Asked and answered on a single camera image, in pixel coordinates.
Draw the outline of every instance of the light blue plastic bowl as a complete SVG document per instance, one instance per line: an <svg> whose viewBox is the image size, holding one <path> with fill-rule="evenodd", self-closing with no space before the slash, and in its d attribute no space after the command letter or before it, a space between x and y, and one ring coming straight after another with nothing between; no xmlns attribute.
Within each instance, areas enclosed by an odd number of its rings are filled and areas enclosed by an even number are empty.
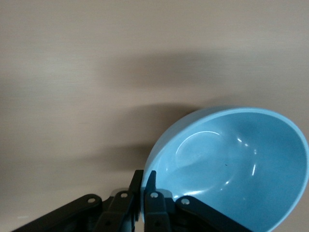
<svg viewBox="0 0 309 232"><path fill-rule="evenodd" d="M194 196L254 232L275 229L300 200L309 148L286 117L259 108L211 108L172 125L146 162L157 189Z"/></svg>

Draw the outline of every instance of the silver screw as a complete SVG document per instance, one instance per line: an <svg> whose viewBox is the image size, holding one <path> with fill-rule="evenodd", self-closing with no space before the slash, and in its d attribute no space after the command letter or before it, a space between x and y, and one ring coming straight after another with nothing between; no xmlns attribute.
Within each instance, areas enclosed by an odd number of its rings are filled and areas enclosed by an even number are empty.
<svg viewBox="0 0 309 232"><path fill-rule="evenodd" d="M159 194L157 193L157 192L152 192L151 194L150 194L150 197L151 198L157 198L159 196Z"/></svg>
<svg viewBox="0 0 309 232"><path fill-rule="evenodd" d="M89 198L89 199L88 199L88 203L93 203L93 202L95 202L95 201L96 201L95 198Z"/></svg>
<svg viewBox="0 0 309 232"><path fill-rule="evenodd" d="M181 201L182 204L190 204L190 201L186 198L183 198Z"/></svg>
<svg viewBox="0 0 309 232"><path fill-rule="evenodd" d="M127 197L127 193L126 193L126 192L121 193L120 197L121 197L121 198L126 198L126 197Z"/></svg>

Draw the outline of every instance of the table surface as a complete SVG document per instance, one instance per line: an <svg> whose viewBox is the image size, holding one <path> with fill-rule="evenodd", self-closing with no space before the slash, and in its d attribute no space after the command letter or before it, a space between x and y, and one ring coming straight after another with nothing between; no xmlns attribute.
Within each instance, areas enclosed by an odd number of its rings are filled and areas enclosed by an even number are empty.
<svg viewBox="0 0 309 232"><path fill-rule="evenodd" d="M127 187L199 108L271 109L308 138L308 54L307 0L0 0L0 231ZM275 231L309 232L308 207Z"/></svg>

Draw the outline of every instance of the blue bowl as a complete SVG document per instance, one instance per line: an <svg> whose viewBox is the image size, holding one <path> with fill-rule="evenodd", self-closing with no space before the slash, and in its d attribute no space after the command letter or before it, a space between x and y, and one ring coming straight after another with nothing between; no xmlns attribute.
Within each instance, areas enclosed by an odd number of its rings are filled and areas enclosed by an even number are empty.
<svg viewBox="0 0 309 232"><path fill-rule="evenodd" d="M157 189L194 196L254 232L276 228L308 181L309 148L286 117L259 108L212 108L172 125L146 162Z"/></svg>

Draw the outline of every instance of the bowl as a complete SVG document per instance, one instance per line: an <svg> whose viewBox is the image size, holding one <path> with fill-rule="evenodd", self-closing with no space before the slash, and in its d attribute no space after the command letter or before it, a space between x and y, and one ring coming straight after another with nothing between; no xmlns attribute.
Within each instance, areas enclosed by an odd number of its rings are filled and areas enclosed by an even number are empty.
<svg viewBox="0 0 309 232"><path fill-rule="evenodd" d="M141 190L155 170L157 189L170 191L174 200L193 196L254 232L272 231L306 188L308 154L300 129L276 112L202 109L159 138Z"/></svg>

